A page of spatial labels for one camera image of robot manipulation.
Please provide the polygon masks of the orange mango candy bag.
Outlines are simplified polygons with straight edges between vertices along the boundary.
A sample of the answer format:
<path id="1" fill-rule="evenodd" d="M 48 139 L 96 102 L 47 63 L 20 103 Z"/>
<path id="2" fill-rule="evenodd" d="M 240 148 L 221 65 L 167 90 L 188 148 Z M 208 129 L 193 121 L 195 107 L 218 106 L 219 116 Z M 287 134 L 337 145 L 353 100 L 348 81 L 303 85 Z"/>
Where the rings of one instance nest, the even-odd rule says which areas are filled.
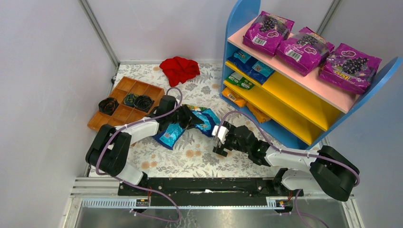
<path id="1" fill-rule="evenodd" d="M 239 96 L 237 93 L 235 93 L 233 90 L 230 88 L 226 87 L 222 91 L 222 95 L 229 100 L 231 100 L 233 103 L 235 103 L 238 107 L 245 107 L 247 104 L 247 101 Z"/>
<path id="2" fill-rule="evenodd" d="M 265 123 L 271 120 L 271 117 L 263 113 L 261 110 L 259 110 L 256 106 L 254 106 L 251 103 L 246 103 L 247 108 L 249 111 L 254 115 L 254 117 L 257 119 L 257 121 L 261 123 Z"/>

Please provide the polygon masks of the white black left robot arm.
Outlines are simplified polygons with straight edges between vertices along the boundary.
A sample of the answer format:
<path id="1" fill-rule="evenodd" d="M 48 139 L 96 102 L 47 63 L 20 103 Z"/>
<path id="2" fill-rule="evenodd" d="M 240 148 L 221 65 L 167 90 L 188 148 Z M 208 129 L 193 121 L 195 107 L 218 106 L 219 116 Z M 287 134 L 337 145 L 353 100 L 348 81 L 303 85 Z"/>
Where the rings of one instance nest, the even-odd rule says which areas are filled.
<path id="1" fill-rule="evenodd" d="M 109 124 L 101 126 L 85 160 L 98 171 L 138 185 L 146 174 L 128 162 L 131 144 L 155 135 L 165 136 L 175 126 L 187 130 L 203 123 L 188 106 L 182 105 L 173 96 L 164 95 L 159 105 L 141 120 L 117 127 Z"/>

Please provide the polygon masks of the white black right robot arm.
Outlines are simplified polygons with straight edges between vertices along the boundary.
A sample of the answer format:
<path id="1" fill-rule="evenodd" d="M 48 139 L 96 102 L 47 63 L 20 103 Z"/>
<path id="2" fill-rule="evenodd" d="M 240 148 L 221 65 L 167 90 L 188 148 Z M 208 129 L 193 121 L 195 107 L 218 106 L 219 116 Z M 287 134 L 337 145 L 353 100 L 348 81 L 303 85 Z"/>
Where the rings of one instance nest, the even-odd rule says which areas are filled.
<path id="1" fill-rule="evenodd" d="M 278 167 L 272 185 L 279 195 L 322 191 L 335 200 L 347 201 L 358 183 L 357 167 L 331 146 L 319 150 L 277 148 L 259 140 L 246 126 L 235 127 L 228 122 L 214 126 L 211 135 L 218 139 L 213 151 L 221 156 L 239 151 L 256 165 Z"/>

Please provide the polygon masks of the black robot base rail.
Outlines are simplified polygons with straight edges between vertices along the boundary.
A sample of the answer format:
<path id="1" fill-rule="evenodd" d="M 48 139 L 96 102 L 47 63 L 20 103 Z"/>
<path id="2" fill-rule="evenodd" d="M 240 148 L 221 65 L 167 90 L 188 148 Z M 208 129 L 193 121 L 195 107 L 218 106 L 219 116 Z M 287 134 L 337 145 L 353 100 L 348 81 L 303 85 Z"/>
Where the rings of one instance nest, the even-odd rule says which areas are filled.
<path id="1" fill-rule="evenodd" d="M 271 178 L 146 178 L 140 188 L 122 183 L 119 196 L 145 197 L 151 206 L 267 206 L 267 197 L 303 196 Z"/>

